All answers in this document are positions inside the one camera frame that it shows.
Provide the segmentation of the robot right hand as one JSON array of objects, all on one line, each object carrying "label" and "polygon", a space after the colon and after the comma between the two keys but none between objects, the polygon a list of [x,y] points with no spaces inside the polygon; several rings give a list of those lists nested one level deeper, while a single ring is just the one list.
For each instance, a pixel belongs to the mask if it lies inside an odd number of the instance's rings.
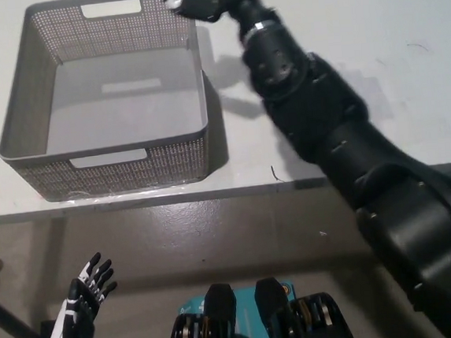
[{"label": "robot right hand", "polygon": [[165,8],[189,20],[217,22],[227,13],[226,0],[161,0]]}]

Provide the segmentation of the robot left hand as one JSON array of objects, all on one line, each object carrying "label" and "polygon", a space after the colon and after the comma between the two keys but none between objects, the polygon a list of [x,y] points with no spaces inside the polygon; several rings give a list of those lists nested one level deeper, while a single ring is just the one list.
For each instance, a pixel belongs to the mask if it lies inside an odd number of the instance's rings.
[{"label": "robot left hand", "polygon": [[50,338],[94,338],[99,309],[118,285],[113,274],[112,261],[98,252],[86,262],[70,282]]}]

